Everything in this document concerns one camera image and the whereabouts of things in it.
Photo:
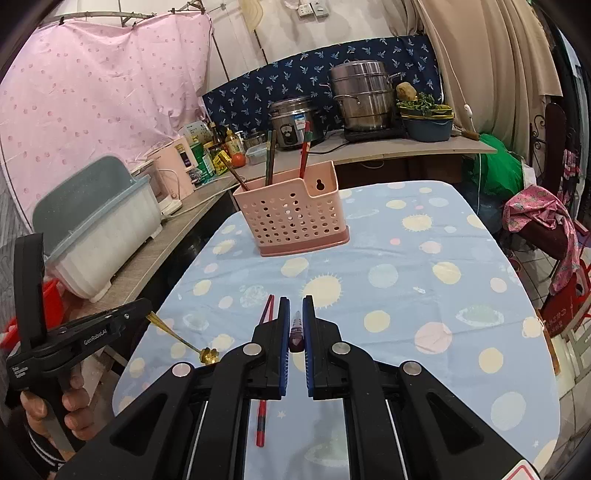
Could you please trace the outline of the person's left hand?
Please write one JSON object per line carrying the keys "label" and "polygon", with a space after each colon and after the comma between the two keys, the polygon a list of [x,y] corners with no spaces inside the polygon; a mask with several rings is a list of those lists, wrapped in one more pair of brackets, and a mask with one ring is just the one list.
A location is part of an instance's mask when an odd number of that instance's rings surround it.
{"label": "person's left hand", "polygon": [[[43,424],[43,419],[47,416],[47,406],[44,400],[30,391],[22,391],[20,401],[26,412],[29,427],[36,434],[54,443]],[[82,441],[89,441],[94,438],[100,428],[94,420],[94,411],[90,407],[89,394],[84,388],[84,378],[80,365],[71,370],[70,388],[63,393],[62,404],[67,411],[64,417],[65,425],[73,435]]]}

